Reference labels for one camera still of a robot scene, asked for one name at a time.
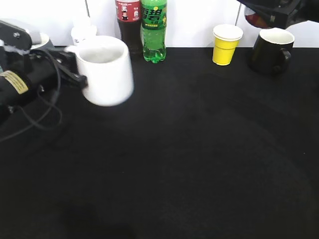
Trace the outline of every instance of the green bottle label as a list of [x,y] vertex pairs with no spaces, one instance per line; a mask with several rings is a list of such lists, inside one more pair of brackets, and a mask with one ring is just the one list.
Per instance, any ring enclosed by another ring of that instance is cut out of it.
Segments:
[[167,4],[161,6],[147,6],[142,4],[143,28],[161,30],[167,25]]

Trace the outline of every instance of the red label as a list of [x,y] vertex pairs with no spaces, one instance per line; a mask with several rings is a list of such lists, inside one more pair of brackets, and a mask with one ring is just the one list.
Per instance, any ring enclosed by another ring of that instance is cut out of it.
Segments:
[[141,2],[122,2],[116,0],[116,11],[118,20],[134,22],[141,19]]

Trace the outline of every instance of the small white bottle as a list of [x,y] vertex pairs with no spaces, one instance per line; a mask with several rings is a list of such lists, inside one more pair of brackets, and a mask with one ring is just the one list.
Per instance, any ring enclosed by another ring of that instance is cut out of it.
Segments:
[[89,37],[96,36],[98,32],[98,28],[92,25],[91,18],[88,16],[74,17],[73,25],[71,36],[75,46]]

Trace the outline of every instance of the yellow paper cup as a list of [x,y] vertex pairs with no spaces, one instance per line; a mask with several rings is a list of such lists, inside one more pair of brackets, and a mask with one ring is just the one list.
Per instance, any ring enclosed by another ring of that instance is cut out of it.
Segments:
[[216,26],[214,28],[213,62],[220,66],[229,65],[243,34],[243,30],[234,25],[222,24]]

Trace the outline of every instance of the plastic bottle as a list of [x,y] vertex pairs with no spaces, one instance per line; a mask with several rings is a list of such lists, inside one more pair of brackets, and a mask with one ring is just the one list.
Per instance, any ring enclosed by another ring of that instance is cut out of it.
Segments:
[[75,46],[89,37],[96,36],[98,31],[98,28],[91,24],[91,19],[88,16],[74,17],[73,25],[71,36]]
[[132,55],[142,55],[141,2],[140,0],[115,0],[122,41],[127,44]]
[[167,0],[142,0],[143,54],[146,61],[158,63],[166,58],[166,13]]
[[258,28],[269,28],[267,23],[253,10],[245,7],[245,18],[253,26]]

